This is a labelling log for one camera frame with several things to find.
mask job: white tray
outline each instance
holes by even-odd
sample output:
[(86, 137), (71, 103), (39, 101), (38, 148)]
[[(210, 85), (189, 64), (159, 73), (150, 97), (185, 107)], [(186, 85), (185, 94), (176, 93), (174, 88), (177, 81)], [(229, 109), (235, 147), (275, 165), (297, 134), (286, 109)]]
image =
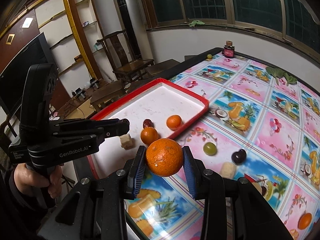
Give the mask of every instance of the white tray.
[[(160, 138), (174, 139), (207, 112), (208, 108), (207, 99), (165, 79), (153, 80), (106, 107), (93, 119), (128, 119), (134, 148), (122, 148), (118, 136), (106, 139), (98, 152), (88, 156), (96, 179), (105, 178), (123, 168), (127, 160), (135, 157), (139, 146), (144, 145), (140, 133), (145, 119), (153, 122)], [(167, 127), (166, 120), (174, 114), (181, 116), (183, 125), (172, 131)]]

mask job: black monitor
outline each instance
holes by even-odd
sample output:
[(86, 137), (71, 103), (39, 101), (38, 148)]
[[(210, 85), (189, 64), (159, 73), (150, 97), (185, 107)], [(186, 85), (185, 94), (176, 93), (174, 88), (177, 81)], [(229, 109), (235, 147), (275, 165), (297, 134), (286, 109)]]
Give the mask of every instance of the black monitor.
[(24, 84), (31, 65), (53, 63), (44, 33), (30, 41), (6, 66), (0, 75), (0, 106), (13, 116), (21, 106)]

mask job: fruit print tablecloth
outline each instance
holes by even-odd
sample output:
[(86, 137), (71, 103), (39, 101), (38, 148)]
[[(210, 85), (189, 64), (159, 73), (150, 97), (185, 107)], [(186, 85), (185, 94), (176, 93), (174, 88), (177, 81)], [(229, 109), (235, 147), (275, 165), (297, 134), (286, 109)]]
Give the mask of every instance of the fruit print tablecloth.
[[(176, 141), (218, 173), (244, 148), (247, 160), (234, 179), (258, 182), (293, 239), (300, 240), (320, 217), (320, 98), (300, 82), (287, 85), (281, 78), (277, 84), (266, 67), (217, 54), (172, 78), (210, 101), (209, 112)], [(215, 156), (204, 153), (207, 142), (217, 146)], [(126, 209), (149, 239), (200, 239), (204, 201), (188, 194), (183, 168), (168, 178), (146, 171), (141, 189)]]

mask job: red date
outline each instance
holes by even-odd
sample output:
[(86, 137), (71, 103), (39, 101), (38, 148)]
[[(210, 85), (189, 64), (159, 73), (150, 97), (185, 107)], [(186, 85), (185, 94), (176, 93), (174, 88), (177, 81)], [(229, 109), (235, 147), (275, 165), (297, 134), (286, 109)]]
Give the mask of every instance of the red date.
[(150, 119), (146, 119), (143, 121), (143, 128), (146, 128), (146, 127), (154, 127), (153, 122)]

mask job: hand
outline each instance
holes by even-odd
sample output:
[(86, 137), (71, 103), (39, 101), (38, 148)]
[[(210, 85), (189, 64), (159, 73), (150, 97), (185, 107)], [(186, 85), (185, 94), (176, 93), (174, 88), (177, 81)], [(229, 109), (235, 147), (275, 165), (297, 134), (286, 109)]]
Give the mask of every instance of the hand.
[(50, 181), (37, 172), (28, 170), (25, 163), (18, 164), (14, 171), (14, 182), (18, 190), (30, 197), (34, 196), (31, 190), (32, 187), (48, 187), (48, 192), (52, 198), (60, 196), (62, 170), (58, 165), (50, 174)]

